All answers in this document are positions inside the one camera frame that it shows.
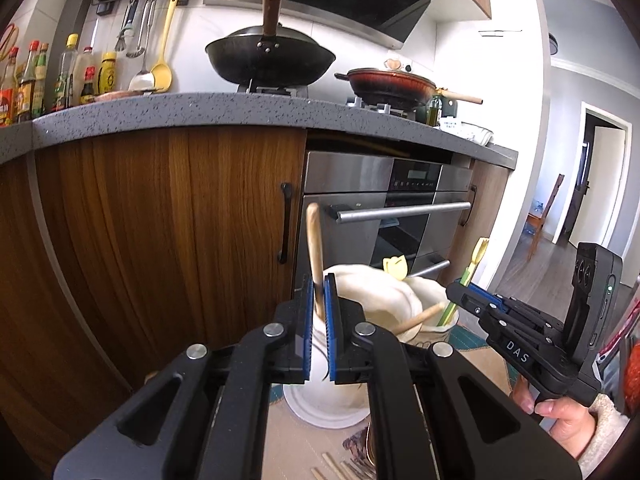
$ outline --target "built-in oven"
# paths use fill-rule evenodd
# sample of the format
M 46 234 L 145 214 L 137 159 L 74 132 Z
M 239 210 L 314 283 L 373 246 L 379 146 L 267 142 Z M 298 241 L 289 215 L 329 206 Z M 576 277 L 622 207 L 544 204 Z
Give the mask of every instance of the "built-in oven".
M 404 254 L 409 274 L 433 278 L 447 253 L 466 199 L 471 170 L 387 156 L 308 152 L 303 186 L 296 288 L 310 272 L 306 206 L 321 207 L 325 268 Z

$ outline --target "oven control panel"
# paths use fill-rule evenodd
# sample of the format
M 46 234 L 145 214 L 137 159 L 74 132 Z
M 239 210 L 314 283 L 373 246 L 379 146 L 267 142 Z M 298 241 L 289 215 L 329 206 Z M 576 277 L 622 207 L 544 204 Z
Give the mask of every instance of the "oven control panel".
M 396 158 L 391 171 L 389 191 L 436 191 L 441 164 Z

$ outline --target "human hand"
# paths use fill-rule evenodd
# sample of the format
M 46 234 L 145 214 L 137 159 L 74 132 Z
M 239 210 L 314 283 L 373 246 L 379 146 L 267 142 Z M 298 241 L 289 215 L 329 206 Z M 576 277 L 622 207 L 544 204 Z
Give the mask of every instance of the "human hand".
M 511 399 L 525 413 L 534 412 L 534 398 L 529 391 L 529 382 L 519 376 L 511 393 Z M 535 406 L 535 412 L 542 416 L 556 418 L 549 435 L 577 459 L 587 447 L 596 431 L 596 420 L 589 410 L 569 397 L 550 399 Z

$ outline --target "wooden pan handle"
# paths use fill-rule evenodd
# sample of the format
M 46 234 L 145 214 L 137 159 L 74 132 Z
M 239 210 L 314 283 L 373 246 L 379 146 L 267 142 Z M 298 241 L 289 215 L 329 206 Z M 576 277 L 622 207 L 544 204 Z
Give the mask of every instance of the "wooden pan handle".
M 324 263 L 322 262 L 322 231 L 320 229 L 320 206 L 313 202 L 306 207 L 306 243 L 309 249 L 311 277 L 314 280 L 316 314 L 324 320 Z
M 411 319 L 407 319 L 406 321 L 396 325 L 391 329 L 391 333 L 393 335 L 399 335 L 402 332 L 406 332 L 407 330 L 411 330 L 414 326 L 421 325 L 425 321 L 427 321 L 431 316 L 435 316 L 437 313 L 442 312 L 445 307 L 449 304 L 449 301 L 441 301 L 440 303 L 436 303 L 433 306 L 423 310 L 417 316 L 412 317 Z
M 262 34 L 275 36 L 282 0 L 262 0 Z
M 481 105 L 484 102 L 484 99 L 479 97 L 473 97 L 472 95 L 464 95 L 464 94 L 456 94 L 455 92 L 450 92 L 444 88 L 438 88 L 438 94 L 447 99 L 455 99 L 456 101 L 467 101 L 469 103 L 475 103 L 477 105 Z

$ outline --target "bottle cap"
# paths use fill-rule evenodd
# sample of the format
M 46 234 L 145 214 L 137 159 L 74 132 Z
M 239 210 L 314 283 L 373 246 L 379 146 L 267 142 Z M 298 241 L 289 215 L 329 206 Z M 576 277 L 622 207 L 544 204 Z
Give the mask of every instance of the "bottle cap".
M 78 44 L 78 35 L 70 34 L 68 38 L 66 38 L 66 46 L 76 46 Z

